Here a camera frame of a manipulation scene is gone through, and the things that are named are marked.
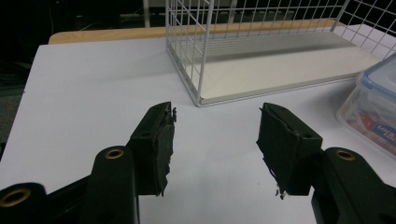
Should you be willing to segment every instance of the wire basket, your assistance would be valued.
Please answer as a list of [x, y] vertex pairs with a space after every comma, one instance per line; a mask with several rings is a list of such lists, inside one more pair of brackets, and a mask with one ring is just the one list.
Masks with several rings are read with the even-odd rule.
[[166, 48], [198, 106], [301, 88], [394, 53], [395, 2], [167, 0]]

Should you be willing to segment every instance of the blue container lid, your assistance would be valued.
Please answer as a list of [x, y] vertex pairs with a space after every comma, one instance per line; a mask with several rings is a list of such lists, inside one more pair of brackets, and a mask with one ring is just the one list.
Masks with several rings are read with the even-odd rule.
[[396, 101], [396, 53], [364, 71], [358, 85]]

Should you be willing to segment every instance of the dark background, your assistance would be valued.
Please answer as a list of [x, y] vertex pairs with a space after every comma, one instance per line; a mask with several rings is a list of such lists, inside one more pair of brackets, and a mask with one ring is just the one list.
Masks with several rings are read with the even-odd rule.
[[[282, 0], [279, 4], [272, 0], [268, 5], [268, 0], [259, 0], [258, 7], [297, 7], [298, 4], [306, 7], [309, 3], [312, 8], [298, 9], [292, 16], [300, 20], [335, 17], [339, 8], [331, 11], [323, 7], [336, 3], [342, 5], [343, 2], [301, 0], [301, 3], [290, 3], [289, 0]], [[345, 13], [341, 22], [366, 23], [383, 31], [393, 31], [389, 34], [395, 35], [396, 1], [389, 6], [390, 2], [363, 0], [359, 3], [351, 0], [346, 11], [355, 16]], [[38, 46], [48, 44], [51, 35], [64, 31], [144, 27], [142, 6], [142, 0], [0, 0], [0, 88], [5, 83], [3, 74], [10, 70], [18, 77], [27, 77], [29, 67], [20, 67], [15, 62], [31, 64]], [[256, 0], [247, 0], [246, 4], [244, 0], [239, 0], [237, 6], [255, 7]], [[159, 16], [159, 12], [164, 12], [164, 8], [150, 9], [151, 26], [165, 26], [164, 15]]]

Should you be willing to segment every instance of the white tabletop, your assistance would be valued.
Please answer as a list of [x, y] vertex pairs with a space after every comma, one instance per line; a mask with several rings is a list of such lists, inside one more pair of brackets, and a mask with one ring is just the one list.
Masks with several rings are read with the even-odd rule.
[[163, 38], [40, 47], [0, 163], [0, 189], [38, 182], [48, 193], [91, 172], [95, 155], [125, 145], [147, 110], [177, 107], [164, 197], [140, 197], [142, 223], [315, 223], [311, 197], [275, 196], [255, 144], [264, 102], [283, 105], [324, 138], [360, 153], [396, 186], [396, 160], [343, 126], [337, 108], [354, 80], [198, 108]]

